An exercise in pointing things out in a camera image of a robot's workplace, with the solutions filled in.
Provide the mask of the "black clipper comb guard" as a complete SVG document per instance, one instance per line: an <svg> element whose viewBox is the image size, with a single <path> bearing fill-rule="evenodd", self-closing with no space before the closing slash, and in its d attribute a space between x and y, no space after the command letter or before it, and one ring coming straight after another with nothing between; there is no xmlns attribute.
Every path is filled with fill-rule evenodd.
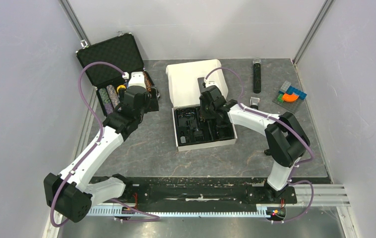
<svg viewBox="0 0 376 238"><path fill-rule="evenodd" d="M233 132L230 127L223 127L218 129L218 136L220 139L224 138L232 138L233 137Z"/></svg>

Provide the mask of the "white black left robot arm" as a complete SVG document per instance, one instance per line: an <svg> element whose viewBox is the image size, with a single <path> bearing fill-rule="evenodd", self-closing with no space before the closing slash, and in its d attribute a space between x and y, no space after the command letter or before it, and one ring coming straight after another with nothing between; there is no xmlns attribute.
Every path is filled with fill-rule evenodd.
<svg viewBox="0 0 376 238"><path fill-rule="evenodd" d="M134 132L148 111L151 94L142 86L123 91L121 110L109 114L100 131L84 151L59 174L49 173L43 181L50 216L57 211L66 220L77 223L89 210L108 200L128 202L133 188L122 179L109 177L91 183L94 174L123 142Z"/></svg>

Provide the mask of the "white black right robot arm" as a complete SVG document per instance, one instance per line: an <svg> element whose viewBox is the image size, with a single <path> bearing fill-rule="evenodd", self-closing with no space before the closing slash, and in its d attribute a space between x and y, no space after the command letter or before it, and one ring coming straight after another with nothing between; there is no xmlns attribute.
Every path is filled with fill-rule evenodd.
<svg viewBox="0 0 376 238"><path fill-rule="evenodd" d="M264 196L270 202L279 201L303 154L313 155L310 141L295 115L290 112L269 114L236 100L227 101L217 86L205 88L199 100L202 118L240 125L265 136L274 163L266 180Z"/></svg>

